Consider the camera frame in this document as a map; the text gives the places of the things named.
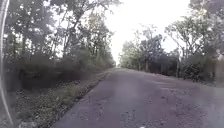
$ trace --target vegetation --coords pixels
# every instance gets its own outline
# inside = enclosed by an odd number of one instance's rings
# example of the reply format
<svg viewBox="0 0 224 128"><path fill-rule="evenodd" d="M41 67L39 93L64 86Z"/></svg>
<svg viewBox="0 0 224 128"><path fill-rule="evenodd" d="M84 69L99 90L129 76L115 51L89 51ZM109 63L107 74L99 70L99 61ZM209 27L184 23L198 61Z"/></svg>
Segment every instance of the vegetation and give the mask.
<svg viewBox="0 0 224 128"><path fill-rule="evenodd" d="M224 2L191 0L189 6L190 15L164 30L178 46L174 51L164 51L161 43L166 37L150 26L138 32L141 38L137 41L128 41L123 45L121 67L195 81L221 79Z"/></svg>
<svg viewBox="0 0 224 128"><path fill-rule="evenodd" d="M118 0L10 1L4 79L20 127L50 127L107 72L94 74L115 65L110 50L113 32L105 24L105 14L119 4Z"/></svg>
<svg viewBox="0 0 224 128"><path fill-rule="evenodd" d="M8 89L35 89L114 66L105 12L118 0L11 1L4 35Z"/></svg>

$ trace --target road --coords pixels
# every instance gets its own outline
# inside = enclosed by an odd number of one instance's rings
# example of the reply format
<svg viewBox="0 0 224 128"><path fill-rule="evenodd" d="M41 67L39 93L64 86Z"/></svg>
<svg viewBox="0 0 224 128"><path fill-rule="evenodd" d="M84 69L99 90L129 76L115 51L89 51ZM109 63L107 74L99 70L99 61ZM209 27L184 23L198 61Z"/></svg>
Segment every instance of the road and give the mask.
<svg viewBox="0 0 224 128"><path fill-rule="evenodd" d="M53 128L223 128L224 90L120 69Z"/></svg>

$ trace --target forest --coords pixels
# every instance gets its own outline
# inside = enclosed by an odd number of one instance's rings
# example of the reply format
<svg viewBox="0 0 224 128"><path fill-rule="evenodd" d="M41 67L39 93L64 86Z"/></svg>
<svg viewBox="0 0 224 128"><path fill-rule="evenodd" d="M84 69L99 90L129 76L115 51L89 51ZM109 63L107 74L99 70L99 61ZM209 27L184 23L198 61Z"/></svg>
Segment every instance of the forest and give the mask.
<svg viewBox="0 0 224 128"><path fill-rule="evenodd" d="M4 34L7 89L47 88L113 67L105 14L118 0L11 0Z"/></svg>
<svg viewBox="0 0 224 128"><path fill-rule="evenodd" d="M191 0L187 16L158 33L154 25L136 31L123 45L120 66L200 82L222 82L224 2ZM172 39L177 48L167 53L162 43Z"/></svg>

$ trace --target overcast sky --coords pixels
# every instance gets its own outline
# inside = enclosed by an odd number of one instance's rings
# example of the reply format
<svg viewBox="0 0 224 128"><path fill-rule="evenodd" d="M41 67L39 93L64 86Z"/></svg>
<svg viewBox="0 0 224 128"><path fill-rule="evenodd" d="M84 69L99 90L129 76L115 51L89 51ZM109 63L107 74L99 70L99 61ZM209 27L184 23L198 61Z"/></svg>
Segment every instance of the overcast sky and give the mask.
<svg viewBox="0 0 224 128"><path fill-rule="evenodd" d="M118 63L118 55L125 41L134 38L133 33L140 24L153 24L163 33L164 28L186 15L189 0L121 0L119 7L113 7L114 14L107 15L106 24L115 34L112 37L112 54ZM176 48L176 44L167 39L163 43L167 52Z"/></svg>

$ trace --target dry grass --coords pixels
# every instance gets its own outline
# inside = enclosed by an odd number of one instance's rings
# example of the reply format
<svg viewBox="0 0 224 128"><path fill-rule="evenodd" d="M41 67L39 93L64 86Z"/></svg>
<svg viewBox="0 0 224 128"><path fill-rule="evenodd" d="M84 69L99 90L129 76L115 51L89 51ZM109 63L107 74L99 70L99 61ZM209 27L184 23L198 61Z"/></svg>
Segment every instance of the dry grass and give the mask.
<svg viewBox="0 0 224 128"><path fill-rule="evenodd" d="M24 122L32 123L32 127L50 127L108 73L109 71L105 71L92 75L88 80L82 80L78 84L67 83L42 92L19 92L14 107L17 118L23 125L21 127L31 127L26 126L28 124Z"/></svg>

